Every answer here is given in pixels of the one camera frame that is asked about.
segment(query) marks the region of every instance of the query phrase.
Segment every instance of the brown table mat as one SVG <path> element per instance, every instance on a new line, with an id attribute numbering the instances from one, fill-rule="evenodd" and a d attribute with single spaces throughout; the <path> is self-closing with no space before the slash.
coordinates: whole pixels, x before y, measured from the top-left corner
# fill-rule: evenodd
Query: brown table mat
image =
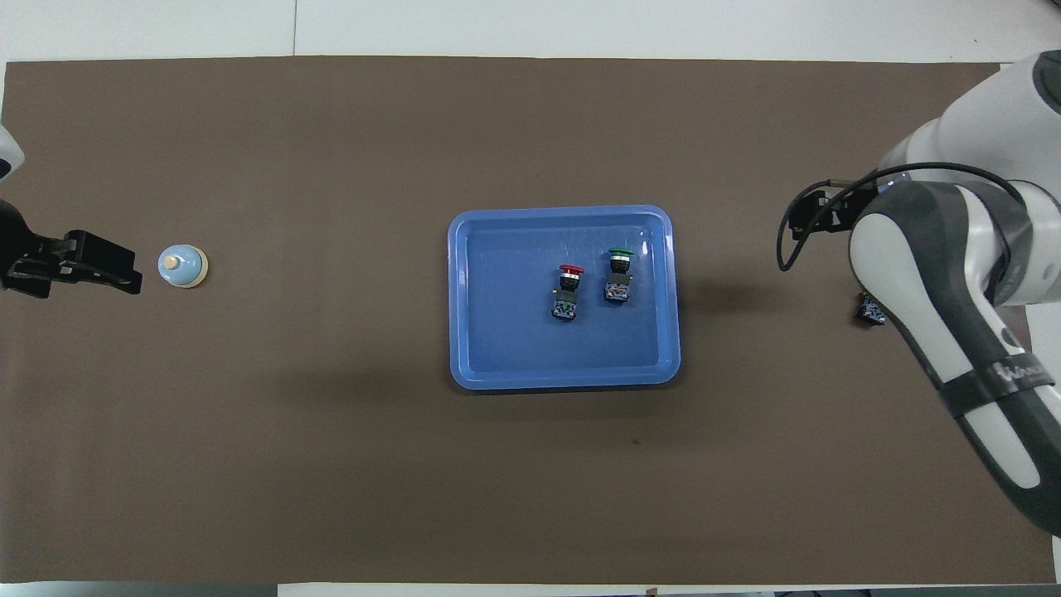
<path id="1" fill-rule="evenodd" d="M 894 328 L 852 321 L 847 234 L 772 253 L 797 190 L 995 68 L 11 65 L 0 191 L 144 287 L 0 295 L 0 580 L 1051 582 Z M 451 218 L 629 203 L 674 220 L 676 380 L 458 388 Z M 154 270 L 177 242 L 198 288 Z"/>

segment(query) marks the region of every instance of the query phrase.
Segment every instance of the plastic tray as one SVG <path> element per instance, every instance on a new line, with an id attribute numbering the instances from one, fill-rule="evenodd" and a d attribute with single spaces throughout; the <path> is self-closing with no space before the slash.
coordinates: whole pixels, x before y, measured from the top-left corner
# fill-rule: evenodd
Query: plastic tray
<path id="1" fill-rule="evenodd" d="M 611 246 L 634 250 L 630 300 L 604 298 Z M 573 321 L 558 266 L 586 268 Z M 671 217 L 653 205 L 466 211 L 449 230 L 450 371 L 469 390 L 662 384 L 678 372 Z"/>

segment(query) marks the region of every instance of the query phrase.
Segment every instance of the robotic arm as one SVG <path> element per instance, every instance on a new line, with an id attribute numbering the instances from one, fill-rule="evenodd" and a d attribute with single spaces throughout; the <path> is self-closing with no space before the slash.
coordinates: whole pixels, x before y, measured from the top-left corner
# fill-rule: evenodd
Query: robotic arm
<path id="1" fill-rule="evenodd" d="M 867 176 L 884 183 L 867 190 L 859 180 L 789 227 L 802 244 L 812 231 L 843 228 L 820 224 L 827 211 L 842 223 L 860 210 L 850 241 L 859 283 L 894 320 L 1002 490 L 1061 535 L 1061 396 L 994 311 L 1061 301 L 1061 51 L 973 88 L 877 172 L 926 160 L 942 163 Z M 782 268 L 790 263 L 779 252 Z"/>
<path id="2" fill-rule="evenodd" d="M 0 181 L 25 155 L 0 126 Z M 139 294 L 142 276 L 133 268 L 136 253 L 85 230 L 62 239 L 33 233 L 22 214 L 0 199 L 0 287 L 47 298 L 52 281 L 104 283 Z"/>

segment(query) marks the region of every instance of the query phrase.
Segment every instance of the small electronic component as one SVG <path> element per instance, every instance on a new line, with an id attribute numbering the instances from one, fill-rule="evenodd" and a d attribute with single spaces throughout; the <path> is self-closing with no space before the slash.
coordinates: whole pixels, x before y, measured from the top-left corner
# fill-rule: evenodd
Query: small electronic component
<path id="1" fill-rule="evenodd" d="M 855 311 L 855 319 L 873 326 L 884 326 L 888 323 L 888 316 L 884 315 L 881 306 L 873 301 L 873 297 L 863 292 L 859 294 L 862 303 Z"/>
<path id="2" fill-rule="evenodd" d="M 608 260 L 611 273 L 604 284 L 604 297 L 608 301 L 625 303 L 630 300 L 630 282 L 633 276 L 628 271 L 633 251 L 623 246 L 612 246 L 608 251 L 611 252 L 611 259 Z"/>
<path id="3" fill-rule="evenodd" d="M 560 287 L 553 289 L 553 294 L 556 294 L 553 300 L 553 317 L 562 320 L 575 319 L 575 304 L 578 303 L 575 289 L 578 287 L 579 276 L 585 270 L 578 265 L 560 265 Z"/>

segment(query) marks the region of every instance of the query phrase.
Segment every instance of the black cable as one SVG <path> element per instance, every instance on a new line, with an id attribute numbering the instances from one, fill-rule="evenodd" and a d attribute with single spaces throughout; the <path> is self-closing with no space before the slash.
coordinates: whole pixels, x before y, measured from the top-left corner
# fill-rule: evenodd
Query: black cable
<path id="1" fill-rule="evenodd" d="M 796 246 L 796 252 L 794 253 L 792 260 L 787 264 L 785 264 L 785 262 L 781 259 L 781 244 L 782 244 L 782 242 L 784 240 L 785 226 L 788 224 L 788 218 L 793 214 L 793 209 L 796 209 L 796 206 L 799 205 L 799 201 L 802 200 L 804 196 L 806 196 L 807 194 L 810 194 L 810 193 L 812 193 L 812 192 L 814 192 L 814 191 L 816 191 L 816 190 L 818 190 L 820 188 L 824 188 L 824 187 L 828 187 L 828 186 L 831 186 L 830 185 L 830 180 L 828 178 L 824 179 L 824 180 L 818 180 L 817 182 L 811 185 L 810 187 L 807 187 L 807 188 L 799 191 L 799 193 L 796 195 L 796 198 L 794 198 L 792 200 L 792 203 L 788 204 L 788 207 L 785 208 L 785 212 L 781 216 L 781 225 L 778 227 L 778 246 L 777 246 L 778 267 L 782 271 L 787 271 L 788 268 L 792 267 L 792 262 L 796 260 L 795 254 L 799 252 L 799 248 L 800 248 L 800 246 L 797 244 L 797 246 Z"/>
<path id="2" fill-rule="evenodd" d="M 823 205 L 821 209 L 819 209 L 814 214 L 814 217 L 811 218 L 811 223 L 807 224 L 805 228 L 803 228 L 803 233 L 801 233 L 799 239 L 796 241 L 796 247 L 793 248 L 793 251 L 788 256 L 788 259 L 785 260 L 782 257 L 781 244 L 784 239 L 785 225 L 788 223 L 788 217 L 789 215 L 792 215 L 792 210 L 795 208 L 796 204 L 799 203 L 799 200 L 806 195 L 806 193 L 817 190 L 821 187 L 830 186 L 829 180 L 821 180 L 811 185 L 805 190 L 800 192 L 800 194 L 798 194 L 796 198 L 794 198 L 793 201 L 788 205 L 788 208 L 785 209 L 784 215 L 781 217 L 781 225 L 778 227 L 778 242 L 777 242 L 778 268 L 780 268 L 782 271 L 787 271 L 788 269 L 792 268 L 793 263 L 796 262 L 797 257 L 799 257 L 800 251 L 803 249 L 803 245 L 806 243 L 806 239 L 811 236 L 811 232 L 814 230 L 815 226 L 817 226 L 818 223 L 821 222 L 821 220 L 825 216 L 825 213 L 832 211 L 833 206 L 847 198 L 848 195 L 854 192 L 855 189 L 862 187 L 867 182 L 875 182 L 877 178 L 889 176 L 891 174 L 898 174 L 900 172 L 909 172 L 912 170 L 953 170 L 956 172 L 964 172 L 967 174 L 973 174 L 975 176 L 986 178 L 998 185 L 1017 203 L 1024 205 L 1024 198 L 1021 196 L 1021 193 L 1016 190 L 1015 187 L 1013 187 L 1012 183 L 1009 182 L 1009 180 L 1006 180 L 1005 178 L 993 172 L 976 168 L 975 165 L 955 163 L 953 161 L 918 161 L 914 163 L 904 163 L 902 165 L 893 165 L 891 168 L 885 168 L 884 170 L 876 170 L 870 172 L 869 174 L 863 176 L 862 178 L 858 178 L 851 185 L 845 187 L 840 192 L 836 193 L 833 196 L 833 198 L 829 199 L 829 203 Z M 991 223 L 994 225 L 995 230 L 998 231 L 999 238 L 1002 238 L 1003 257 L 1005 260 L 1004 262 L 1008 264 L 1010 256 L 1009 243 L 1006 242 L 1006 236 L 1002 234 L 1002 230 L 998 227 L 998 223 L 994 221 L 994 217 L 991 218 Z"/>

